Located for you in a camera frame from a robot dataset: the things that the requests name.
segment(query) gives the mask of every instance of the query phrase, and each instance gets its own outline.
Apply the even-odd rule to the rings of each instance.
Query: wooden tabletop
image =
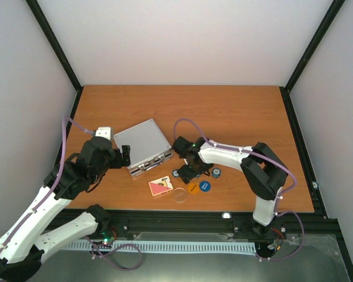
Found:
[[[298,179],[297,187],[286,193],[279,211],[313,212],[311,198],[299,161],[284,104],[277,86],[86,86],[81,96],[75,120],[95,130],[111,126],[115,133],[154,119],[170,144],[177,119],[186,117],[196,122],[205,134],[217,142],[254,146],[266,143]],[[181,122],[178,136],[195,141],[198,131]],[[89,139],[86,133],[72,127],[67,142],[67,156],[80,152]],[[172,193],[153,197],[148,182],[170,176],[174,188],[187,188],[172,171],[183,160],[172,160],[132,178],[127,168],[112,169],[92,193],[81,193],[69,205],[87,208],[100,204],[105,209],[130,210],[190,210],[190,211],[253,211],[255,195],[238,170],[218,166],[219,178],[202,176],[211,183],[209,192],[188,194],[183,203],[176,202]],[[292,183],[288,177],[285,187]]]

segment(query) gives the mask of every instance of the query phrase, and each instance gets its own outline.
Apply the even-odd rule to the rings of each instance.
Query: white wall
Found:
[[[285,85],[331,2],[39,4],[83,85]]]
[[[0,0],[0,236],[53,167],[74,97],[26,2]]]
[[[353,261],[353,0],[346,1],[292,91],[330,217]]]

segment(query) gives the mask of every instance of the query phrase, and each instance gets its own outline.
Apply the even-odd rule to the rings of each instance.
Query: cable tie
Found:
[[[5,250],[6,248],[8,248],[8,245],[3,245],[3,244],[0,244],[0,249]]]

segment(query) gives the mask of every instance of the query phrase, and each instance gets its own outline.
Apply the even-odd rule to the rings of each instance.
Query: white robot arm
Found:
[[[96,231],[104,234],[108,242],[114,237],[111,218],[99,205],[89,207],[73,221],[42,234],[51,220],[80,192],[89,193],[96,188],[108,169],[130,165],[129,146],[123,146],[122,152],[113,149],[110,135],[108,130],[98,129],[80,153],[72,154],[64,163],[54,191],[50,191],[50,187],[56,180],[59,165],[45,178],[33,202],[0,238],[0,278],[26,281],[58,250]]]
[[[175,140],[173,149],[186,161],[186,165],[177,170],[186,184],[200,174],[209,174],[213,164],[242,171],[256,195],[254,220],[262,226],[272,222],[287,174],[272,163],[251,155],[251,152],[255,151],[284,165],[266,144],[238,147],[220,144],[213,140],[206,142],[202,137],[192,143],[180,136]],[[259,164],[263,162],[265,165],[262,168]]]

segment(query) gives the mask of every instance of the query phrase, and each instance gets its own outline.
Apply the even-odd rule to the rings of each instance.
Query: blue round sticker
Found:
[[[211,184],[208,181],[200,182],[200,190],[208,192],[211,189]]]

